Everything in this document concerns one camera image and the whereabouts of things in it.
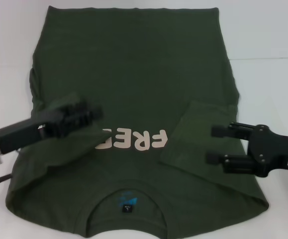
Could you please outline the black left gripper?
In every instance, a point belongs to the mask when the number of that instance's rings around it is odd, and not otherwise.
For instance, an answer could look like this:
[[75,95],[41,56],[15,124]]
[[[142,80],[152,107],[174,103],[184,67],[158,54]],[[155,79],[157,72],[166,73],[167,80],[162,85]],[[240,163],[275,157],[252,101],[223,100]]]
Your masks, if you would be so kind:
[[102,118],[102,107],[92,107],[84,100],[61,106],[59,110],[40,112],[29,119],[0,129],[1,154],[58,137],[61,123],[63,123],[63,137],[66,137]]

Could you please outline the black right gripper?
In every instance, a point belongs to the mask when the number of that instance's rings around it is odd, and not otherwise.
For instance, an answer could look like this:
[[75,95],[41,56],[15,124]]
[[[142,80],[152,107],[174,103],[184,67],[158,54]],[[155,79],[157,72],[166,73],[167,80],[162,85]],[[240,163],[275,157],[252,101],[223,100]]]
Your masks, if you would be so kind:
[[288,170],[288,136],[276,134],[266,125],[239,122],[231,122],[227,127],[213,125],[211,136],[248,140],[247,155],[206,154],[206,163],[221,165],[224,173],[264,178],[275,169]]

